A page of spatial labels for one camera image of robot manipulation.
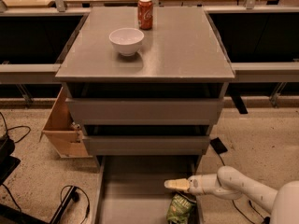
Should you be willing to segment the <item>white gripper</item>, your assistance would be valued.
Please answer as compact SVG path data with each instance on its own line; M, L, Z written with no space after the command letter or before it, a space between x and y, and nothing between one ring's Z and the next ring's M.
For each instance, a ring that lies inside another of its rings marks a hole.
M213 194L219 187L217 175L192 175L188 178L165 180L167 189L188 191L192 195Z

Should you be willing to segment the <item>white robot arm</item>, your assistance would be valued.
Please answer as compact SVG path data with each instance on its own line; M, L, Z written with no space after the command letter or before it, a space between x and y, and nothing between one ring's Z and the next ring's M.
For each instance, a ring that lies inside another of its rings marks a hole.
M216 174L170 179L164 186L194 196L211 194L227 200L246 195L270 214L269 224L299 224L299 181L289 182L276 190L234 167L222 166Z

